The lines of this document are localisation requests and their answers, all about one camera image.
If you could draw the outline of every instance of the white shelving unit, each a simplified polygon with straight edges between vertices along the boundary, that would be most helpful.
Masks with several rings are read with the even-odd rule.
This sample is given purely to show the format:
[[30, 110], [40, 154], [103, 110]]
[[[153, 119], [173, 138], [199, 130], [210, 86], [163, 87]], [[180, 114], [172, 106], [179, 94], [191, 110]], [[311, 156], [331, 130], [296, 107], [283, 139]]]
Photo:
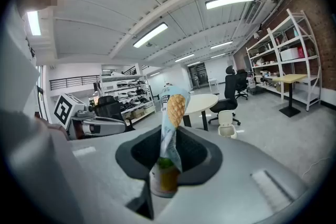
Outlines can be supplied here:
[[[141, 80], [141, 81], [144, 81], [145, 83], [144, 84], [138, 84], [138, 85], [135, 85], [135, 86], [130, 86], [130, 87], [121, 87], [121, 88], [117, 88], [117, 83], [118, 81], [125, 81], [125, 82], [128, 82], [128, 81], [132, 81], [132, 80]], [[132, 112], [136, 109], [140, 109], [144, 106], [147, 106], [149, 104], [153, 105], [154, 106], [154, 110], [152, 112], [155, 112], [156, 113], [156, 110], [155, 110], [155, 105], [154, 105], [154, 99], [153, 99], [153, 96], [152, 96], [152, 93], [150, 91], [150, 87], [149, 87], [149, 84], [148, 84], [148, 79], [147, 79], [147, 76], [146, 75], [132, 75], [132, 76], [100, 76], [99, 78], [99, 81], [100, 83], [100, 89], [101, 91], [99, 92], [99, 95], [100, 97], [101, 96], [107, 96], [107, 95], [111, 95], [113, 97], [116, 97], [118, 96], [118, 93], [119, 92], [128, 92], [130, 91], [131, 89], [135, 89], [135, 88], [141, 88], [143, 89], [146, 94], [142, 94], [141, 96], [146, 96], [146, 98], [149, 100], [151, 99], [151, 101], [147, 102], [147, 103], [141, 103], [131, 109], [127, 109], [127, 110], [124, 110], [121, 112], [121, 114], [126, 114], [128, 112]], [[119, 100], [119, 102], [129, 102], [131, 101], [131, 99], [134, 99], [138, 97], [138, 95], [135, 95], [133, 97], [129, 97], [129, 98], [124, 98], [124, 99], [121, 99]], [[152, 112], [150, 113], [146, 113], [144, 116], [141, 116], [140, 118], [138, 119], [133, 119], [132, 120], [132, 123], [135, 123], [137, 122], [138, 120], [148, 116], [149, 114], [151, 114]]]
[[[282, 70], [282, 65], [291, 64], [292, 73], [295, 73], [294, 64], [295, 62], [306, 62], [306, 69], [307, 69], [307, 77], [300, 80], [299, 83], [306, 85], [305, 88], [307, 90], [298, 89], [299, 87], [295, 87], [293, 89], [293, 99], [300, 101], [304, 104], [306, 104], [306, 110], [309, 111], [309, 107], [317, 102], [320, 102], [321, 98], [321, 81], [322, 81], [322, 72], [321, 72], [321, 62], [320, 62], [320, 56], [319, 56], [319, 50], [317, 47], [316, 39], [314, 36], [314, 33], [312, 31], [312, 28], [309, 24], [309, 21], [303, 11], [300, 13], [292, 13], [289, 9], [287, 9], [288, 17], [283, 20], [277, 27], [275, 27], [273, 30], [268, 28], [267, 32], [268, 34], [264, 36], [261, 40], [259, 40], [257, 43], [255, 43], [253, 46], [247, 49], [247, 54], [249, 56], [252, 69], [254, 71], [260, 70], [260, 68], [264, 68], [267, 66], [278, 66], [280, 76], [285, 75], [285, 73]], [[301, 21], [304, 21], [307, 25], [308, 33], [299, 25]], [[290, 29], [295, 29], [298, 33], [298, 36], [287, 39], [286, 31]], [[282, 37], [282, 41], [280, 44], [276, 43], [276, 39], [278, 37]], [[305, 40], [311, 40], [314, 44], [316, 55], [314, 56], [308, 56]], [[280, 52], [283, 49], [288, 49], [290, 46], [293, 46], [297, 43], [301, 43], [304, 53], [304, 58], [298, 58], [288, 61], [281, 61]], [[267, 48], [266, 51], [261, 52], [258, 55], [251, 56], [251, 50], [257, 49], [260, 47], [265, 46]], [[276, 55], [276, 62], [275, 63], [269, 63], [267, 65], [255, 65], [254, 62], [265, 55], [269, 54], [275, 54]], [[317, 59], [318, 61], [318, 74], [317, 75], [311, 75], [310, 74], [310, 60]], [[273, 79], [274, 76], [264, 76], [265, 79]], [[284, 99], [284, 96], [289, 96], [289, 92], [284, 92], [284, 85], [283, 82], [281, 83], [281, 91], [277, 91], [276, 88], [272, 86], [263, 86], [261, 84], [258, 84], [259, 87], [262, 87], [264, 89], [267, 89], [271, 92], [275, 92], [281, 95], [281, 99]]]

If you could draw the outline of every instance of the ceiling light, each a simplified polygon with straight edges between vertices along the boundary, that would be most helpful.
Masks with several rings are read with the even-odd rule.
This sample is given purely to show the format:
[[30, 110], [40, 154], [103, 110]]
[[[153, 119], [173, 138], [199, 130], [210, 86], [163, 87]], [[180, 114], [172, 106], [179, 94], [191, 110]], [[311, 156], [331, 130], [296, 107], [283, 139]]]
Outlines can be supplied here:
[[219, 54], [219, 55], [216, 55], [216, 56], [212, 56], [211, 58], [215, 58], [215, 57], [222, 56], [222, 55], [225, 55], [225, 54]]
[[40, 36], [41, 31], [40, 31], [40, 25], [38, 23], [37, 12], [27, 12], [27, 15], [28, 15], [28, 21], [30, 25], [31, 34], [33, 36]]
[[220, 47], [220, 46], [224, 46], [224, 45], [229, 45], [231, 44], [233, 41], [229, 41], [229, 42], [225, 42], [223, 44], [219, 44], [219, 45], [216, 45], [216, 46], [212, 46], [210, 49], [214, 49], [214, 48], [217, 48], [217, 47]]
[[211, 9], [211, 8], [229, 5], [233, 3], [248, 2], [248, 1], [254, 1], [254, 0], [211, 0], [211, 1], [205, 2], [205, 5], [206, 5], [206, 9]]
[[193, 65], [195, 65], [195, 64], [197, 64], [197, 63], [200, 63], [200, 62], [191, 63], [190, 65], [187, 65], [187, 66], [188, 66], [188, 67], [189, 67], [189, 66], [193, 66]]
[[155, 37], [157, 34], [161, 33], [163, 30], [168, 28], [167, 24], [161, 23], [154, 29], [150, 30], [146, 35], [144, 35], [140, 40], [134, 43], [133, 47], [139, 48], [141, 45], [145, 44], [148, 40]]
[[194, 55], [194, 54], [190, 54], [190, 55], [188, 55], [188, 56], [185, 56], [185, 57], [182, 57], [182, 58], [176, 60], [175, 62], [182, 61], [182, 60], [187, 59], [187, 58], [189, 58], [189, 57], [191, 57], [191, 56], [195, 56], [195, 55]]

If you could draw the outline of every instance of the person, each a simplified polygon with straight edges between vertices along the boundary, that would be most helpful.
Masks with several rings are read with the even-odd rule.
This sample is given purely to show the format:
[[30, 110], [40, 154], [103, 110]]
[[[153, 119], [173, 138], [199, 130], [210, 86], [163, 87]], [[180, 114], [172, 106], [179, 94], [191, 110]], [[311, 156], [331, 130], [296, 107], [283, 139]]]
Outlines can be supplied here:
[[[2, 57], [2, 60], [4, 58], [4, 55], [8, 51], [13, 51], [13, 55], [18, 55], [15, 54], [16, 48], [11, 48], [11, 46], [15, 46], [25, 56], [25, 58], [30, 62], [32, 66], [36, 66], [35, 52], [29, 45], [25, 32], [25, 22], [23, 18], [25, 17], [27, 12], [38, 11], [49, 6], [56, 6], [57, 1], [58, 0], [12, 0], [9, 3], [5, 12], [5, 20], [2, 27], [0, 40], [0, 55]], [[11, 61], [20, 61], [22, 63], [22, 61], [18, 59], [11, 59]], [[16, 70], [12, 70], [12, 68], [8, 67], [6, 68], [6, 70], [4, 70], [4, 66], [1, 66], [0, 76], [2, 78], [7, 78], [8, 80], [8, 84], [6, 83], [6, 81], [2, 81], [4, 86], [10, 85], [13, 78], [16, 78], [16, 80], [18, 80], [19, 82], [22, 81], [22, 84], [19, 85], [19, 87], [6, 89], [7, 93], [11, 93], [10, 91], [15, 92], [16, 90], [24, 92], [26, 90], [28, 99], [26, 100], [25, 104], [16, 104], [16, 102], [19, 102], [20, 100], [20, 98], [18, 98], [20, 92], [18, 92], [17, 94], [7, 94], [11, 96], [6, 96], [6, 98], [8, 98], [9, 100], [0, 103], [0, 109], [3, 109], [5, 111], [18, 111], [18, 108], [23, 107], [22, 112], [28, 117], [34, 118], [35, 115], [38, 115], [37, 112], [39, 112], [39, 106], [37, 101], [37, 87], [33, 86], [33, 89], [27, 89], [27, 84], [23, 83], [24, 77], [26, 76], [25, 71], [27, 70], [27, 67], [29, 67], [29, 64], [27, 65], [27, 63], [17, 65], [15, 67]]]
[[199, 79], [198, 79], [197, 74], [194, 75], [194, 81], [195, 81], [196, 87], [199, 89], [200, 85], [199, 85]]

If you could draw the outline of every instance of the ice cream cone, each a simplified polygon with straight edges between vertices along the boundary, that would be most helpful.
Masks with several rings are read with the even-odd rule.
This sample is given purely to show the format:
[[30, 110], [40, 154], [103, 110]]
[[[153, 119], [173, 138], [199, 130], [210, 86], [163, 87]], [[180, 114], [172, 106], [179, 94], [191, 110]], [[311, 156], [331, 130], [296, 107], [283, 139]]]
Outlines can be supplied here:
[[177, 128], [185, 111], [185, 98], [181, 94], [171, 96], [167, 103], [167, 114], [172, 125]]

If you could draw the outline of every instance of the gray floor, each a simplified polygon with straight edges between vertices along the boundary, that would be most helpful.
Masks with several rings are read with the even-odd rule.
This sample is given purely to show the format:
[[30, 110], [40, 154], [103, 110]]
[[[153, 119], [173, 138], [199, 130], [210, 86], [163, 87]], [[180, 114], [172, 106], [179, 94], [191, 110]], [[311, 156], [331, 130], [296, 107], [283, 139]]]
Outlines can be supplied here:
[[[224, 98], [224, 89], [225, 84], [220, 84], [219, 99]], [[209, 87], [195, 90], [193, 94], [201, 93], [210, 93]], [[249, 95], [248, 100], [239, 97], [237, 101], [235, 118], [241, 121], [241, 126], [234, 123], [236, 130], [239, 130], [237, 138], [260, 148], [300, 177], [311, 164], [332, 156], [336, 143], [336, 111], [314, 104], [307, 112], [304, 104], [295, 101], [293, 106], [300, 109], [301, 113], [288, 118], [279, 112], [279, 109], [288, 105], [288, 101], [282, 103], [280, 95], [268, 91]], [[157, 103], [156, 107], [159, 111], [160, 104]], [[216, 116], [210, 110], [206, 114], [211, 114], [208, 119]], [[200, 116], [190, 115], [192, 127], [203, 128]], [[161, 112], [158, 112], [136, 122], [134, 128], [155, 127], [161, 120]], [[217, 133], [218, 121], [213, 121], [208, 128], [210, 132]], [[329, 158], [313, 165], [302, 179], [312, 185], [331, 161]]]

